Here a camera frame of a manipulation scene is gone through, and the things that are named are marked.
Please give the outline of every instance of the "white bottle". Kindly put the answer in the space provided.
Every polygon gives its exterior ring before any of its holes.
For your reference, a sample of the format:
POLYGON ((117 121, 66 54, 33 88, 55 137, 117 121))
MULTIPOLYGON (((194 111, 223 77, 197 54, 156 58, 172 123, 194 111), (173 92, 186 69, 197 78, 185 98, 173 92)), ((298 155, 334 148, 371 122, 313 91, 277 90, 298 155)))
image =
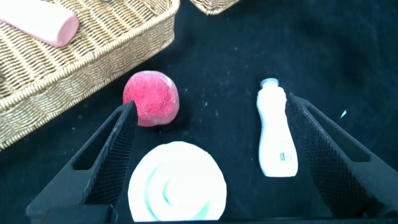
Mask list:
POLYGON ((257 108, 261 118, 259 161, 267 177, 294 177, 299 168, 297 153, 287 125, 286 94, 275 78, 261 82, 257 108))

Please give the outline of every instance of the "mesh gripper pad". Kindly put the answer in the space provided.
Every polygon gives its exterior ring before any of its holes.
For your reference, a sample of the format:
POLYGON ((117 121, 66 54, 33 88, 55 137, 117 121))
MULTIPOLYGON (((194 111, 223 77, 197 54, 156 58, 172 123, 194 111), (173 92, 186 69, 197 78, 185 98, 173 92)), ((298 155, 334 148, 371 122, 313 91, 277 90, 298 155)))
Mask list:
POLYGON ((335 217, 396 215, 396 171, 308 101, 290 94, 286 115, 298 156, 335 217))
POLYGON ((134 102, 117 108, 27 206, 32 222, 41 222, 57 207, 114 207, 126 179, 137 122, 134 102))
POLYGON ((118 119, 104 145, 85 203, 115 206, 126 180, 137 119, 136 107, 131 104, 118 119))

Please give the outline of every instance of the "white bottle cap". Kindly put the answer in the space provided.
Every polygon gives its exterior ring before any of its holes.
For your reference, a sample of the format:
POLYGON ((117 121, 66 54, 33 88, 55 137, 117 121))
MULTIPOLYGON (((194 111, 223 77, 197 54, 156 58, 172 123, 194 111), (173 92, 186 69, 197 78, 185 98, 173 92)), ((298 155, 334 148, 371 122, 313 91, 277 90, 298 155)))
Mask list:
POLYGON ((265 86, 279 86, 279 81, 276 78, 266 78, 265 80, 260 82, 261 88, 264 88, 265 86))

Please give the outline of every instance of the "black cloth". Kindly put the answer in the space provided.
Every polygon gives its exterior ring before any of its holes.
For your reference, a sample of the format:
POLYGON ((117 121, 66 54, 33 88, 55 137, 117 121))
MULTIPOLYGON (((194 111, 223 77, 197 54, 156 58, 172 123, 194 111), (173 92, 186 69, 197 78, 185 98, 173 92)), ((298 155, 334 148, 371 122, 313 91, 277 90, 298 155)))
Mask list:
POLYGON ((242 0, 207 17, 182 0, 170 47, 0 153, 0 223, 29 221, 26 206, 122 103, 140 70, 175 82, 180 111, 170 125, 141 128, 134 150, 186 141, 208 151, 228 186, 223 220, 330 217, 305 166, 294 178, 262 175, 259 82, 276 76, 398 170, 397 11, 387 0, 242 0))

